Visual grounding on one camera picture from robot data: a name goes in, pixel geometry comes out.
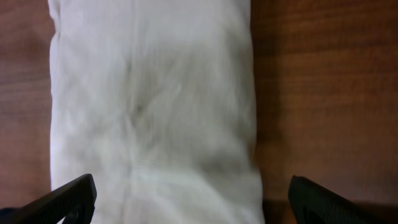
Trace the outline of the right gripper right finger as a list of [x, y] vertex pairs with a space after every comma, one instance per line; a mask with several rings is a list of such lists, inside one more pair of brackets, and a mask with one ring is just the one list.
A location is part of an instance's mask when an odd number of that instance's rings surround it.
[[298, 224], [383, 224], [336, 193], [301, 177], [292, 176], [288, 199]]

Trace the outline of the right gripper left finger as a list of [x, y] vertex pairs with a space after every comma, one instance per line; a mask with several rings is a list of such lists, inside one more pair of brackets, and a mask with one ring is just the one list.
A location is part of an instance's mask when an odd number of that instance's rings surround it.
[[1, 216], [1, 224], [90, 224], [97, 191], [93, 176], [84, 174], [47, 195]]

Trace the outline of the cream cloth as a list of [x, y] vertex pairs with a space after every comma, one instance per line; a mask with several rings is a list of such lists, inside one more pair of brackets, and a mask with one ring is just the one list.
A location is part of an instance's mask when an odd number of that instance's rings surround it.
[[50, 0], [51, 185], [94, 223], [263, 223], [248, 0]]

